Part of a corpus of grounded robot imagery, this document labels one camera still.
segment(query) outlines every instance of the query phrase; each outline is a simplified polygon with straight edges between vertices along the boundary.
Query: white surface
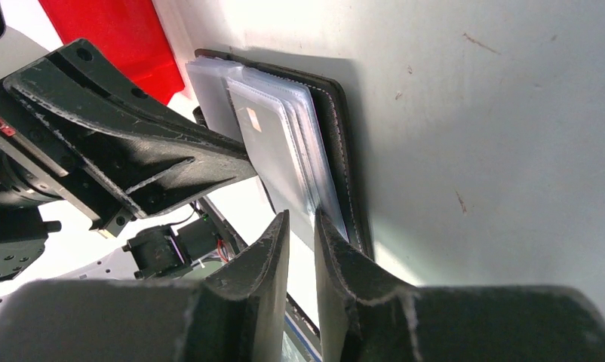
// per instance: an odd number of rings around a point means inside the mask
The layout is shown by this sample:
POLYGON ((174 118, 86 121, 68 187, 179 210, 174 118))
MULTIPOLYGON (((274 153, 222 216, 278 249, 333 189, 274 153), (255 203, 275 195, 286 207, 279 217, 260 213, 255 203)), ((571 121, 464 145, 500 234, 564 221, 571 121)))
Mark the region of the white surface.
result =
POLYGON ((155 3, 181 58, 341 83, 382 266, 570 285, 605 316, 605 1, 155 3))

